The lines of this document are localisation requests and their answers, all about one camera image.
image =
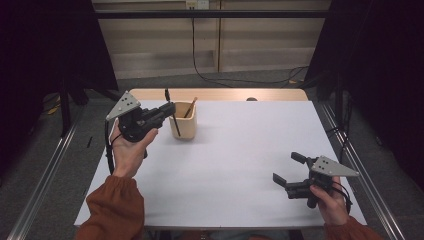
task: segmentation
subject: silver metal plate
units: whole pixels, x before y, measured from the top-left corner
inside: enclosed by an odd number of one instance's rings
[[[124,115],[131,110],[140,107],[140,102],[128,91],[125,91],[124,95],[119,99],[118,103],[113,107],[110,113],[106,116],[106,120],[117,118]]]
[[[342,177],[358,177],[359,172],[354,171],[336,161],[329,159],[326,156],[321,156],[312,165],[312,171],[318,172],[327,176],[342,176]]]

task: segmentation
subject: orange sleeve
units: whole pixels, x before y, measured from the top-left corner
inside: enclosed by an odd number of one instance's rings
[[[350,217],[349,221],[340,226],[324,225],[328,240],[383,240],[371,228],[360,224],[355,218]]]
[[[109,176],[87,197],[90,218],[75,239],[133,239],[143,231],[144,199],[134,179]]]

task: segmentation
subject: aluminum rail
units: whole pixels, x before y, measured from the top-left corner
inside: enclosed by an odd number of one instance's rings
[[[334,119],[335,114],[333,110],[331,109],[330,105],[328,103],[325,103],[322,105],[322,108],[324,110],[324,113],[331,127],[336,127],[337,123]],[[346,133],[343,131],[337,131],[336,136],[340,143],[340,146],[343,146],[343,141],[344,139],[346,139]],[[387,206],[382,196],[378,192],[373,181],[371,180],[371,177],[368,175],[368,172],[366,171],[364,165],[361,162],[361,159],[359,158],[358,154],[353,148],[353,145],[348,140],[347,140],[347,143],[345,144],[345,154],[347,156],[347,159],[349,160],[349,163],[352,165],[353,169],[360,173],[360,176],[358,178],[359,182],[364,188],[364,191],[366,195],[368,196],[368,199],[370,200],[372,206],[374,207],[374,210],[377,213],[380,219],[380,222],[383,224],[383,227],[385,228],[390,239],[404,240],[405,237],[401,229],[399,228],[399,225],[396,222],[392,212],[390,211],[389,207]]]
[[[60,162],[62,161],[63,156],[65,155],[69,144],[71,143],[71,140],[74,136],[76,127],[81,119],[84,109],[85,107],[79,109],[75,121],[71,126],[70,130],[64,137],[59,140],[56,150],[53,153],[53,156],[50,158],[50,162],[44,170],[40,181],[38,182],[28,203],[26,204],[24,210],[22,211],[17,222],[15,223],[12,231],[7,237],[7,240],[23,240],[26,238],[28,231],[38,213],[38,210],[40,209],[41,204],[43,203],[44,197],[46,196],[50,188],[50,185],[57,172],[57,169],[59,168]]]

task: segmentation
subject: wall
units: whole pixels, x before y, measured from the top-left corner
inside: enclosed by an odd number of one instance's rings
[[[185,1],[93,0],[96,10],[183,10]],[[213,0],[210,9],[326,10],[328,0]],[[194,73],[191,19],[99,20],[116,76]],[[309,65],[324,19],[195,19],[200,72]]]

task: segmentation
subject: black robotic gripper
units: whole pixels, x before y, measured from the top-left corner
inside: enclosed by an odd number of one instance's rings
[[[315,208],[318,203],[318,198],[311,192],[309,187],[311,185],[317,185],[325,191],[330,192],[333,185],[333,179],[330,176],[311,171],[312,166],[318,158],[305,157],[297,152],[292,152],[291,158],[302,164],[306,162],[309,168],[309,177],[303,182],[287,183],[284,178],[274,173],[272,179],[286,190],[289,199],[307,198],[308,207]]]

